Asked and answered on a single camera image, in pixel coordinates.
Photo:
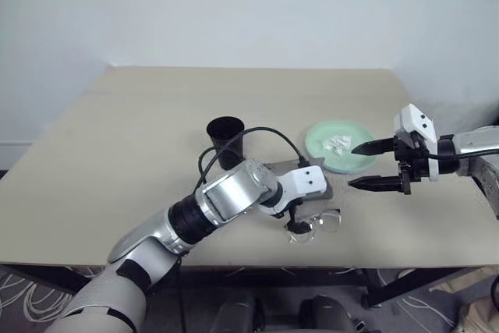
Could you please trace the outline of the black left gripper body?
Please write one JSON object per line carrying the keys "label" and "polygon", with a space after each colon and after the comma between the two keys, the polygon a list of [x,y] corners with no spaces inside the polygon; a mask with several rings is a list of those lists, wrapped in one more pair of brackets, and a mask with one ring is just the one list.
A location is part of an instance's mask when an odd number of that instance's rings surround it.
{"label": "black left gripper body", "polygon": [[289,214],[289,221],[296,222],[296,210],[299,206],[303,204],[302,198],[297,198],[290,201],[285,208],[285,211]]}

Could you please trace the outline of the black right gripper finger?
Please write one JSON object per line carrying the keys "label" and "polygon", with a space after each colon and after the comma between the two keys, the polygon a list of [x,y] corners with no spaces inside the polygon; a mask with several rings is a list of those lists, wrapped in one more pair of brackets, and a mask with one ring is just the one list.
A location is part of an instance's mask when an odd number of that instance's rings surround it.
{"label": "black right gripper finger", "polygon": [[358,190],[371,192],[402,191],[402,179],[398,176],[368,175],[350,180],[348,185]]}
{"label": "black right gripper finger", "polygon": [[362,143],[351,150],[352,154],[359,155],[378,155],[392,152],[395,148],[395,140],[386,138],[382,140],[371,140]]}

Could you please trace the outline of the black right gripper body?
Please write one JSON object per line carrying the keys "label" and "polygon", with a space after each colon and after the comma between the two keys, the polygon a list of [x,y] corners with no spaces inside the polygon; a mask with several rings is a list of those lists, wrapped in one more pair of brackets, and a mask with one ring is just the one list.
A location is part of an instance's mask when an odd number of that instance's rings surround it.
{"label": "black right gripper body", "polygon": [[398,162],[401,193],[410,195],[412,182],[420,182],[422,177],[430,176],[428,154],[425,141],[417,132],[394,136],[394,156]]}

